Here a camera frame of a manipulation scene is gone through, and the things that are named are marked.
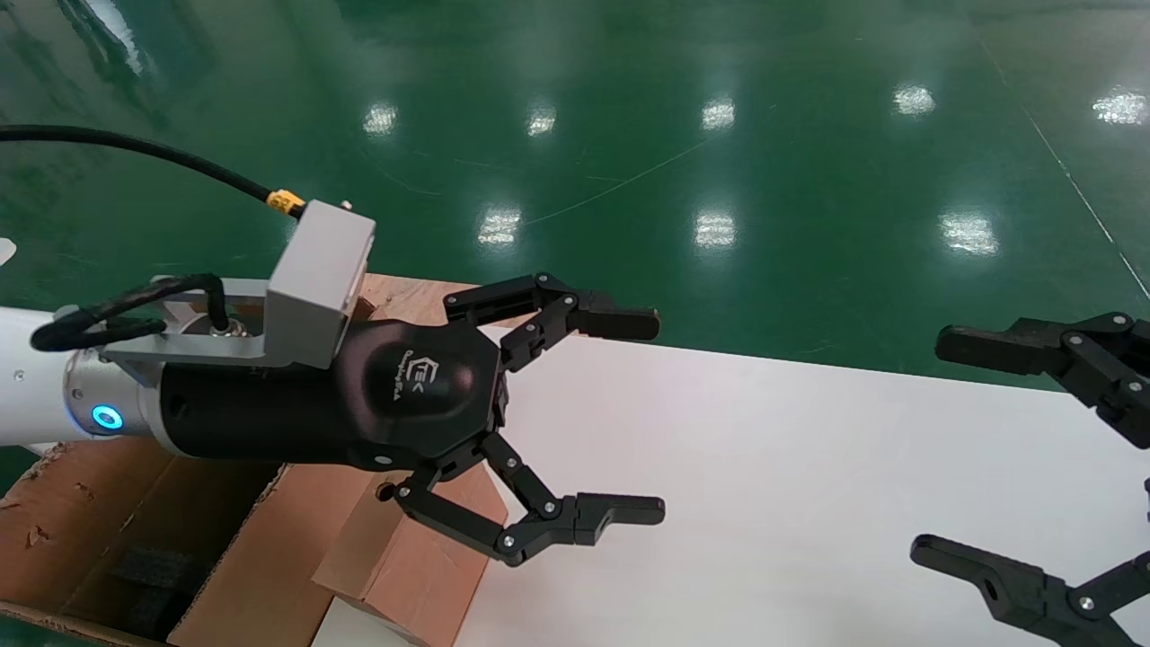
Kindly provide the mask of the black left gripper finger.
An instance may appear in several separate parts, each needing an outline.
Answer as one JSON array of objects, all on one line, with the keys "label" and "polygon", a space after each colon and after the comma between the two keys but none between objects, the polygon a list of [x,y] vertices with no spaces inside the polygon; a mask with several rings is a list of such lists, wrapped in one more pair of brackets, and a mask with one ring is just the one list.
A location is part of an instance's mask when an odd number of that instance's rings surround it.
[{"label": "black left gripper finger", "polygon": [[613,524],[656,526],[665,519],[660,496],[588,494],[555,496],[498,433],[476,448],[526,508],[507,527],[436,494],[440,468],[419,468],[394,486],[394,502],[411,519],[471,548],[490,560],[518,568],[552,545],[592,547]]},{"label": "black left gripper finger", "polygon": [[658,311],[629,310],[604,291],[572,288],[553,274],[535,274],[452,292],[444,298],[448,321],[488,326],[526,316],[501,337],[500,367],[518,372],[573,332],[599,339],[650,341],[660,332]]}]

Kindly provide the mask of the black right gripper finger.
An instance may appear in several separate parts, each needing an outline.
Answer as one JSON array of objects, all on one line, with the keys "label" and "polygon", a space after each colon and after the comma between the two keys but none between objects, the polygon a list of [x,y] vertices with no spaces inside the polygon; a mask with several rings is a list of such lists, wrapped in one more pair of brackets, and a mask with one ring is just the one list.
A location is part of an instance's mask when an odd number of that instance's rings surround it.
[{"label": "black right gripper finger", "polygon": [[940,536],[917,536],[908,557],[977,587],[994,621],[1059,646],[1134,646],[1113,614],[1149,594],[1148,553],[1078,586],[1038,567]]},{"label": "black right gripper finger", "polygon": [[1003,373],[1046,373],[1138,449],[1149,447],[1149,323],[1110,311],[1076,323],[1020,318],[1006,331],[946,326],[935,355]]}]

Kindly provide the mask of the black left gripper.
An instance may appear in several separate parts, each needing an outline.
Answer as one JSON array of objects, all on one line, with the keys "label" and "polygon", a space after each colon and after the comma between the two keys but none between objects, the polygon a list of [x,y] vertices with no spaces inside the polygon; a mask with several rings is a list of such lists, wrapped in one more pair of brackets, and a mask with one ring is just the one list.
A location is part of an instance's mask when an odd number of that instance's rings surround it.
[{"label": "black left gripper", "polygon": [[164,365],[150,425],[185,457],[460,472],[500,382],[500,348],[467,321],[361,321],[328,368]]}]

